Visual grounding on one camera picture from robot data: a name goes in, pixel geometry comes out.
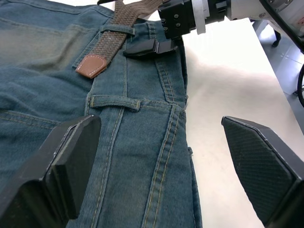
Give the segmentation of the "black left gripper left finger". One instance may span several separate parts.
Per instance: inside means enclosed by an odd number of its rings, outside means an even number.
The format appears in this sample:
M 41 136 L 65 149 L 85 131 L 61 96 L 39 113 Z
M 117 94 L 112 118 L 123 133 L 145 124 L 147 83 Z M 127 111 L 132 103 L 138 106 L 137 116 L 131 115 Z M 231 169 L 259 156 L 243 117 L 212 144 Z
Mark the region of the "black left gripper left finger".
M 1 227 L 64 228 L 78 218 L 100 130 L 95 115 L 55 127 L 1 192 Z

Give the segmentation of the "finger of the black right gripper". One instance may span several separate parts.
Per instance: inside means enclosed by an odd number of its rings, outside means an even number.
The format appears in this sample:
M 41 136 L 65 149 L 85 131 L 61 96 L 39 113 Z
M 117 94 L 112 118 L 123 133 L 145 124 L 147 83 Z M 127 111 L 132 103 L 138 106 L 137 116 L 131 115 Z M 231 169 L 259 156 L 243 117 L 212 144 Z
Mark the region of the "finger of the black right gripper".
M 149 39 L 126 49 L 123 55 L 132 59 L 156 58 L 174 52 L 177 47 L 172 40 L 159 42 L 156 39 Z

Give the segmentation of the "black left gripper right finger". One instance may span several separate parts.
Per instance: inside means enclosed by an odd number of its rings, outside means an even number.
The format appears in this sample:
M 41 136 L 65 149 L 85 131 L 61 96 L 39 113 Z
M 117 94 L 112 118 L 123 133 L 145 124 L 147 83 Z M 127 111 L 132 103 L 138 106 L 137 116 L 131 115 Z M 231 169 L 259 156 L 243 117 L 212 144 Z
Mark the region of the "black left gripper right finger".
M 266 228 L 304 226 L 304 162 L 269 127 L 224 116 L 240 183 Z

